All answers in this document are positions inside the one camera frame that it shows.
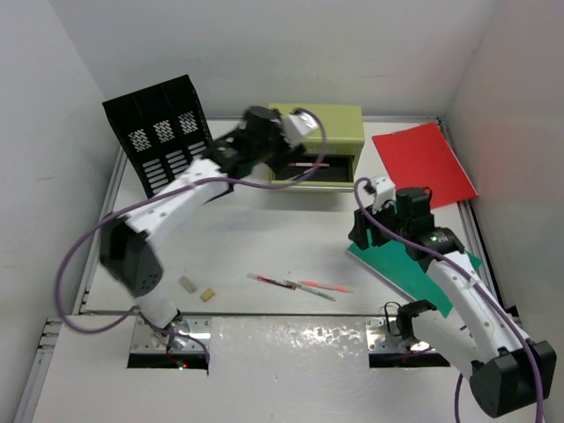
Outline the green metal drawer toolbox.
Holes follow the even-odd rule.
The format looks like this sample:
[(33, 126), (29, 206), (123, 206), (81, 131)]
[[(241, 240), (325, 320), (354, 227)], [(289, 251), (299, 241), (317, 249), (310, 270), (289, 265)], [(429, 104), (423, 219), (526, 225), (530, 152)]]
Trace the green metal drawer toolbox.
[[(306, 181), (292, 186), (293, 190), (350, 191), (360, 154), (365, 144), (362, 110), (359, 105), (335, 105), (312, 103), (271, 103), (282, 115), (296, 108), (313, 112), (322, 121), (327, 135), (323, 143), (322, 134), (316, 130), (305, 139), (306, 152), (295, 162), (315, 162), (321, 148), (325, 149), (323, 163), (329, 167), (318, 167)], [(269, 172), (269, 182), (284, 185), (298, 179), (309, 167), (285, 167), (277, 173)]]

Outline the orange red pen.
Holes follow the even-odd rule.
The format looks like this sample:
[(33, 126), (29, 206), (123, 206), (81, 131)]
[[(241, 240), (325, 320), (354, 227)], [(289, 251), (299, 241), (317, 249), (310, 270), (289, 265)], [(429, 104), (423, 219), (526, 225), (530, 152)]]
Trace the orange red pen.
[(343, 286), (334, 286), (328, 284), (321, 284), (313, 281), (300, 281), (299, 282), (302, 286), (312, 287), (315, 289), (327, 290), (332, 292), (339, 292), (339, 293), (353, 293), (353, 290), (343, 287)]

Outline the grey green pen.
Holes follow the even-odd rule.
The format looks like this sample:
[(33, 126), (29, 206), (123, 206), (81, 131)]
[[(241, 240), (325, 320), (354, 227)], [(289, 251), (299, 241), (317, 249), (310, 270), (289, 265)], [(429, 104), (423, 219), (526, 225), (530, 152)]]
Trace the grey green pen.
[(327, 293), (323, 293), (323, 292), (321, 292), (321, 291), (319, 291), (319, 290), (316, 290), (316, 289), (314, 289), (314, 288), (312, 288), (312, 287), (304, 286), (304, 285), (301, 284), (301, 283), (294, 282), (294, 281), (287, 280), (287, 279), (284, 279), (283, 282), (285, 283), (285, 285), (290, 286), (290, 287), (292, 287), (292, 288), (299, 289), (299, 290), (302, 290), (302, 291), (304, 291), (304, 292), (306, 292), (306, 293), (313, 294), (313, 295), (315, 295), (315, 296), (317, 296), (317, 297), (320, 297), (320, 298), (323, 298), (323, 299), (325, 299), (325, 300), (327, 300), (327, 301), (336, 302), (336, 299), (335, 299), (333, 296), (331, 296), (331, 295), (329, 295), (329, 294), (327, 294)]

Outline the dark red clear pen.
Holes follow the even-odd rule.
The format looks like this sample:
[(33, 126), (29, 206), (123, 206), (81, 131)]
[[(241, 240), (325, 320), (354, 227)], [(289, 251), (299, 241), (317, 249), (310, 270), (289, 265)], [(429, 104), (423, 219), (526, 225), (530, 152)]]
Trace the dark red clear pen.
[(291, 290), (291, 291), (294, 291), (296, 289), (295, 286), (293, 286), (292, 284), (290, 284), (288, 282), (276, 280), (274, 278), (268, 278), (268, 277), (265, 277), (265, 276), (257, 275), (255, 273), (248, 273), (247, 278), (258, 281), (258, 282), (262, 282), (262, 283), (265, 283), (265, 284), (269, 284), (269, 285), (272, 285), (272, 286), (283, 287), (283, 288)]

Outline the white eraser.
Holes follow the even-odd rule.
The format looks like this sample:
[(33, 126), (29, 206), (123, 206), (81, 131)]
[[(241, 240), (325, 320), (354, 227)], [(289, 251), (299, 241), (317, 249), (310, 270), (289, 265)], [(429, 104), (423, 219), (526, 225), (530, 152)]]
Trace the white eraser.
[(194, 293), (197, 290), (197, 286), (185, 276), (180, 277), (178, 282), (188, 293)]

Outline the tan eraser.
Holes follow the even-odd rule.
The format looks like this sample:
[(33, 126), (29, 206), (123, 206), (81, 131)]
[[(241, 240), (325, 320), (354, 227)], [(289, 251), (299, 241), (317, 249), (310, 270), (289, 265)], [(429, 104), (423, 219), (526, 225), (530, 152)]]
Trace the tan eraser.
[(211, 288), (207, 288), (205, 289), (201, 295), (200, 295), (200, 300), (202, 302), (207, 302), (209, 301), (213, 296), (215, 295), (215, 292), (211, 289)]

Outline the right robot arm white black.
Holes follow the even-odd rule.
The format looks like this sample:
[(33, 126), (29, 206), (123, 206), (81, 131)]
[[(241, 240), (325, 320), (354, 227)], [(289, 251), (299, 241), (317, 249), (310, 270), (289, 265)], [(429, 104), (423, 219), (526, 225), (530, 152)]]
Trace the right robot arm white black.
[(355, 211), (350, 241), (361, 250), (390, 241), (403, 244), (405, 254), (442, 290), (465, 326), (460, 330), (451, 325), (435, 302), (421, 299), (398, 308), (387, 330), (390, 341), (424, 342), (435, 349), (468, 381), (475, 401), (489, 417), (535, 405), (535, 420), (542, 421), (557, 354), (504, 311), (486, 289), (463, 243), (451, 229), (435, 224), (431, 189), (397, 189), (387, 177), (363, 177), (353, 192), (362, 190), (373, 202)]

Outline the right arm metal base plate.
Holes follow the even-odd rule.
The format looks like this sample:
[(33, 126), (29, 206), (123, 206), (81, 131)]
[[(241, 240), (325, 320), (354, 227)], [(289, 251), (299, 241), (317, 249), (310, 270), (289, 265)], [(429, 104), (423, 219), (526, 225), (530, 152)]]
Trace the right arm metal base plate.
[(387, 320), (383, 315), (368, 317), (365, 320), (367, 349), (370, 353), (435, 353), (435, 349), (426, 342), (403, 340), (399, 335), (392, 335), (388, 329), (397, 329), (395, 320), (394, 316)]

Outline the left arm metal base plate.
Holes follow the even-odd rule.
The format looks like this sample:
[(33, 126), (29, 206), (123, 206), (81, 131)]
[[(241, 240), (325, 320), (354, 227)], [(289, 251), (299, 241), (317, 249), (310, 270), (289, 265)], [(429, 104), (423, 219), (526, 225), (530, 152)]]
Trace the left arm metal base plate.
[(210, 346), (211, 330), (210, 317), (184, 316), (180, 323), (173, 325), (173, 331), (178, 332), (178, 335), (170, 341), (168, 335), (155, 332), (141, 317), (138, 317), (132, 332), (130, 353), (165, 353), (167, 348), (175, 354), (203, 353), (203, 346), (206, 348)]

